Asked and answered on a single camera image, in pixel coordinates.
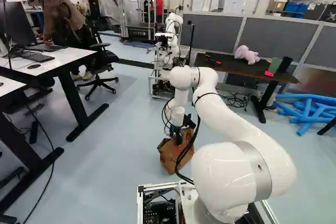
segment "cardboard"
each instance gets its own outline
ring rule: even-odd
[[[277,10],[282,11],[284,10],[286,2],[272,2],[269,6],[269,10]]]
[[[175,173],[176,160],[181,151],[186,147],[186,145],[191,141],[194,130],[190,127],[182,129],[182,144],[176,145],[175,136],[170,138],[164,138],[162,142],[158,145],[158,151],[160,153],[160,162],[167,172],[172,175]],[[184,158],[181,160],[178,170],[180,170],[186,163],[191,160],[194,155],[194,145],[187,152]]]

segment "green object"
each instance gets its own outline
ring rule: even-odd
[[[281,59],[279,59],[278,57],[274,57],[272,59],[271,65],[268,68],[268,72],[275,73],[278,70],[281,62]]]

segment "pink plush toy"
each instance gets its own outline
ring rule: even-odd
[[[250,51],[247,46],[242,45],[235,52],[235,59],[246,59],[249,65],[260,61],[257,52]]]

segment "blue storage bin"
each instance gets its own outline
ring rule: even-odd
[[[298,13],[305,13],[307,9],[308,9],[308,5],[299,4],[297,12]]]
[[[296,13],[295,14],[295,18],[303,18],[304,17],[304,14],[302,13]]]
[[[296,3],[287,3],[285,7],[285,11],[295,13],[297,12],[298,8],[299,8],[299,5]]]

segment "cubicle divider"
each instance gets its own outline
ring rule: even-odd
[[[193,51],[233,55],[246,45],[264,59],[293,58],[290,72],[301,67],[336,71],[336,24],[315,20],[266,16],[228,15],[211,12],[183,14],[181,45],[189,45],[195,25]]]

